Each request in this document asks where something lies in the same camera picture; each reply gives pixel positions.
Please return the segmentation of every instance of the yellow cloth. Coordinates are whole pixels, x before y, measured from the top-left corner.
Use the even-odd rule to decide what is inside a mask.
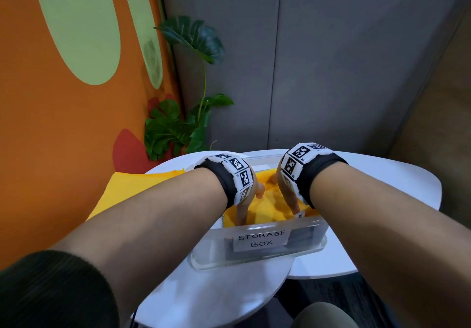
[[[131,175],[116,172],[111,176],[105,192],[98,201],[95,209],[93,209],[89,215],[88,219],[105,211],[109,207],[152,187],[153,185],[176,177],[184,172],[184,170],[180,170],[155,175]],[[275,172],[275,169],[257,172],[257,179],[265,185],[266,191],[262,199],[255,198],[250,204],[247,214],[247,224],[263,224],[294,218],[291,210],[286,205],[285,200],[280,193],[278,185],[273,182],[272,177]],[[311,209],[302,202],[299,202],[299,204],[301,210],[306,210],[306,216],[318,215],[318,212],[315,209]],[[235,206],[226,210],[224,213],[224,227],[235,226],[235,215]]]

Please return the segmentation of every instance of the round white tabletop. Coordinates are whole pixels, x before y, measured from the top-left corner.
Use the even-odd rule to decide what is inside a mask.
[[[147,173],[183,169],[220,151],[191,153]],[[263,307],[280,288],[294,258],[195,271],[185,259],[139,306],[136,321],[149,327],[208,328],[235,324]]]
[[[247,156],[267,156],[283,154],[287,150],[264,150],[245,152]],[[436,176],[416,165],[397,162],[391,159],[335,151],[351,166],[379,179],[410,196],[439,210],[442,189]],[[337,236],[329,228],[326,233],[327,245],[314,254],[298,256],[288,278],[309,279],[347,275],[357,272],[353,262]]]

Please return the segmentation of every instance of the monstera plant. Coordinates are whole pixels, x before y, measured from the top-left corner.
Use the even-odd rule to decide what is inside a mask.
[[[152,160],[160,159],[170,144],[173,154],[178,156],[182,148],[186,153],[205,151],[206,127],[211,108],[233,105],[224,94],[206,96],[206,63],[217,64],[224,56],[224,48],[213,28],[197,20],[191,23],[189,16],[170,17],[159,24],[165,39],[171,45],[182,45],[194,51],[202,61],[204,74],[203,97],[197,106],[188,111],[186,120],[180,114],[175,100],[164,100],[154,108],[145,121],[145,148]]]

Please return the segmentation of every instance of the beige pants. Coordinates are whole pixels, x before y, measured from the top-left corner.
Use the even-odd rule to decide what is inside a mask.
[[[291,328],[358,328],[358,326],[339,307],[326,302],[316,302],[301,311]]]

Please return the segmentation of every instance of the clear plastic container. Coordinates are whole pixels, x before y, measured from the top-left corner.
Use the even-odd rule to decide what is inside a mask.
[[[280,155],[247,157],[254,171],[276,168]],[[197,270],[242,264],[287,254],[302,255],[322,250],[329,225],[321,216],[309,216],[266,224],[212,226],[190,255]]]

